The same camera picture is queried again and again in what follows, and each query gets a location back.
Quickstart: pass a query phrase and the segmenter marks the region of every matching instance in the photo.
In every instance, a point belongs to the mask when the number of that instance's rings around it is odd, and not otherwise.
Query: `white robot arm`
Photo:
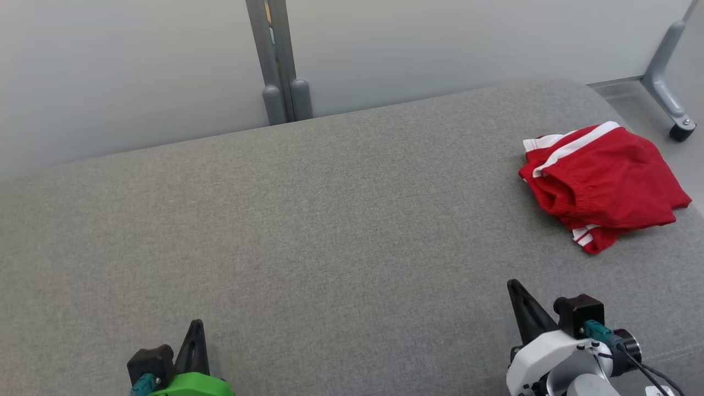
[[[653,382],[648,394],[674,396],[649,370],[684,396],[668,377],[641,365],[640,345],[629,332],[604,326],[604,306],[597,299],[560,297],[553,305],[558,324],[517,280],[508,281],[508,292],[523,341],[511,350],[506,373],[512,396],[619,396],[609,378],[633,370]]]

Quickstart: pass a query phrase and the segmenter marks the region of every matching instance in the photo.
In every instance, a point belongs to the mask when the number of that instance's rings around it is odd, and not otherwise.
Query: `red shorts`
[[[612,121],[523,145],[519,175],[588,253],[630,230],[673,223],[672,210],[691,202],[657,147]]]

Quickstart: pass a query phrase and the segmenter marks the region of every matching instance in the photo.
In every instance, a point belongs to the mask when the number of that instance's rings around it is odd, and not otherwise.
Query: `metal leg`
[[[696,124],[687,116],[684,107],[670,91],[665,82],[665,68],[667,62],[677,46],[679,38],[684,31],[684,21],[673,23],[665,33],[658,50],[655,52],[653,60],[646,70],[641,82],[650,92],[650,95],[657,101],[667,115],[674,121],[674,126],[670,130],[670,137],[678,142],[683,142],[696,128]]]
[[[313,105],[310,102],[308,81],[303,78],[296,78],[291,83],[291,100],[294,103],[296,121],[313,118]]]
[[[276,85],[267,85],[262,90],[264,98],[264,107],[266,108],[267,117],[269,117],[269,125],[285,124],[286,119],[286,104],[284,103],[284,95]]]

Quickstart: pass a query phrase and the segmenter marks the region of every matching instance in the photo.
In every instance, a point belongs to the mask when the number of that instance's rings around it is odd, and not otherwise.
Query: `teal connector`
[[[586,321],[584,323],[584,334],[599,342],[607,342],[614,332],[597,321]]]
[[[149,396],[156,388],[156,378],[151,374],[144,374],[132,387],[130,396]]]
[[[613,330],[597,321],[587,321],[584,323],[584,334],[587,337],[597,340],[611,349],[613,353],[618,350],[618,345],[623,344],[623,338],[614,334]]]

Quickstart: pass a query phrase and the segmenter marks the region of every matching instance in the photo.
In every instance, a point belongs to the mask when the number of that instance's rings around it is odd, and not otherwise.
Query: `black cable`
[[[661,384],[659,384],[659,383],[653,378],[653,376],[652,376],[647,370],[645,370],[645,369],[643,368],[643,366],[641,366],[641,364],[638,363],[638,361],[635,360],[635,358],[633,358],[633,356],[631,356],[630,353],[628,353],[628,350],[626,349],[625,345],[623,345],[623,344],[617,344],[617,345],[616,345],[616,348],[617,348],[619,351],[623,352],[623,353],[626,355],[626,357],[631,361],[631,363],[633,363],[636,367],[638,367],[638,370],[640,370],[641,373],[643,373],[643,375],[645,375],[646,378],[647,378],[648,380],[650,380],[650,382],[652,382],[653,385],[655,385],[655,387],[663,394],[663,396],[669,395],[669,393],[665,392],[665,389],[662,389]]]
[[[682,389],[680,389],[679,386],[677,386],[677,384],[674,383],[674,381],[671,380],[668,376],[659,372],[658,370],[655,370],[654,368],[648,366],[647,364],[642,364],[642,366],[645,370],[648,370],[651,373],[653,373],[653,374],[657,375],[658,377],[662,378],[663,380],[665,380],[665,382],[667,382],[667,384],[671,388],[674,388],[677,391],[677,393],[679,393],[679,396],[684,396],[684,392],[682,392]]]

